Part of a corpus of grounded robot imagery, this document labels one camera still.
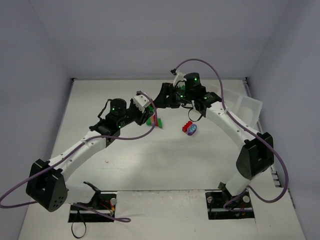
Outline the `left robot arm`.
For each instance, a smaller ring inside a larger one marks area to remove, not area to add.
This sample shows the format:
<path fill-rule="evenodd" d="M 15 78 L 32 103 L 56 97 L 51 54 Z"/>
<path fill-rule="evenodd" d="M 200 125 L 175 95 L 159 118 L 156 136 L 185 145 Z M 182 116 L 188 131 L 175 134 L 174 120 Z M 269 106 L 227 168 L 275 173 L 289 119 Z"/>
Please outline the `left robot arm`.
<path fill-rule="evenodd" d="M 54 212 L 67 202 L 69 177 L 93 155 L 121 139 L 121 129 L 136 123 L 143 125 L 155 113 L 156 106 L 140 94 L 127 104 L 124 99 L 107 100 L 109 113 L 89 127 L 87 134 L 61 155 L 50 160 L 36 160 L 30 169 L 26 193 L 48 212 Z"/>

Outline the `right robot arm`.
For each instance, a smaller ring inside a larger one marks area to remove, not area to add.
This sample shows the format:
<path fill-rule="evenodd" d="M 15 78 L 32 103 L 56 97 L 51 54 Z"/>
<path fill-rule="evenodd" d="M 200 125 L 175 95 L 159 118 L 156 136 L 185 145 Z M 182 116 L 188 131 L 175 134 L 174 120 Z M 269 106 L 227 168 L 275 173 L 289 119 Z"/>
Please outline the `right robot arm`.
<path fill-rule="evenodd" d="M 274 154 L 270 150 L 273 138 L 269 133 L 261 134 L 245 123 L 231 111 L 225 110 L 222 98 L 212 91 L 207 91 L 201 84 L 197 72 L 183 76 L 182 83 L 165 82 L 154 104 L 157 108 L 179 108 L 191 104 L 195 111 L 220 127 L 240 150 L 236 160 L 236 172 L 220 189 L 230 196 L 239 195 L 260 173 L 274 164 Z"/>

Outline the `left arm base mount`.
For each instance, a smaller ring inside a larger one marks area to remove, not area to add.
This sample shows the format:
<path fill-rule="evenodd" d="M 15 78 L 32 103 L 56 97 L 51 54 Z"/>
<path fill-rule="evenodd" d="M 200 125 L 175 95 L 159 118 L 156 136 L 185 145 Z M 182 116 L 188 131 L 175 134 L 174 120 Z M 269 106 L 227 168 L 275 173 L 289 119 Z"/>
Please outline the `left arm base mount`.
<path fill-rule="evenodd" d="M 83 205 L 87 208 L 91 208 L 100 212 L 104 215 L 115 217 L 116 207 L 111 203 L 112 199 L 117 199 L 116 192 L 102 192 L 98 200 L 90 201 L 89 203 L 79 202 L 78 204 Z M 101 216 L 90 210 L 77 207 L 74 205 L 70 206 L 68 214 L 69 223 L 113 223 L 114 220 L 108 217 Z"/>

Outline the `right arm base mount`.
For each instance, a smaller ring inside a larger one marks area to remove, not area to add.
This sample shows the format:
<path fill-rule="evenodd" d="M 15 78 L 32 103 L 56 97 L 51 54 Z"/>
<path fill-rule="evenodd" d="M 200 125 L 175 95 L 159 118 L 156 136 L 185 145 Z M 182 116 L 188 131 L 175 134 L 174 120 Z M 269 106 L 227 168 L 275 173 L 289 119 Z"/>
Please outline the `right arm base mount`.
<path fill-rule="evenodd" d="M 205 192 L 207 216 L 209 220 L 254 219 L 255 213 L 249 192 L 237 197 L 229 196 L 221 190 Z"/>

